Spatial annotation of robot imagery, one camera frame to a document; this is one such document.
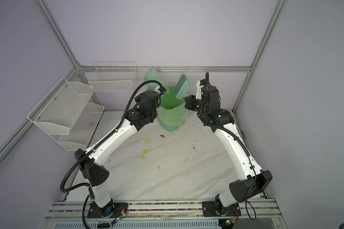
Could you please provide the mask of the green plastic dustpan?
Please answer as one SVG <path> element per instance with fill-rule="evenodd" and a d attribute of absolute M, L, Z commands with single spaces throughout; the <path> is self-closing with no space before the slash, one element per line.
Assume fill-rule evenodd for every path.
<path fill-rule="evenodd" d="M 149 71 L 145 74 L 143 78 L 143 82 L 155 80 L 162 84 L 163 87 L 166 87 L 166 83 L 162 78 L 161 74 L 157 72 L 154 66 L 152 66 Z M 159 87 L 157 83 L 148 83 L 145 85 L 147 91 L 154 91 L 156 88 Z"/>

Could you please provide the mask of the green hand brush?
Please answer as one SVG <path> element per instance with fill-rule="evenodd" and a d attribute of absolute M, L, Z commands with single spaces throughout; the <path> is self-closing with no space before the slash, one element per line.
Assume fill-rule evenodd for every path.
<path fill-rule="evenodd" d="M 189 90 L 190 83 L 186 75 L 183 73 L 174 88 L 174 94 L 176 99 L 183 99 Z"/>

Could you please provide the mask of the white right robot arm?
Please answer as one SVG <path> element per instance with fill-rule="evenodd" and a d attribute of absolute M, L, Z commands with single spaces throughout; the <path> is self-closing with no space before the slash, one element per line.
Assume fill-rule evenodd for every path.
<path fill-rule="evenodd" d="M 236 169 L 238 180 L 215 197 L 220 216 L 225 216 L 235 204 L 245 202 L 262 193 L 272 181 L 272 174 L 257 163 L 239 135 L 232 114 L 220 107 L 219 91 L 215 86 L 198 85 L 197 94 L 185 99 L 185 108 L 195 111 L 204 126 L 224 145 Z"/>

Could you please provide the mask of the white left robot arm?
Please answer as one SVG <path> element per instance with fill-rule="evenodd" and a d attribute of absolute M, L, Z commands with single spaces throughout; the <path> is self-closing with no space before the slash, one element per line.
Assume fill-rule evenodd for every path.
<path fill-rule="evenodd" d="M 103 165 L 124 141 L 157 118 L 157 108 L 165 93 L 166 89 L 162 87 L 132 98 L 136 105 L 133 108 L 127 105 L 121 120 L 106 136 L 85 151 L 80 149 L 75 153 L 80 171 L 89 184 L 89 197 L 100 217 L 108 218 L 115 212 L 107 184 L 110 172 Z"/>

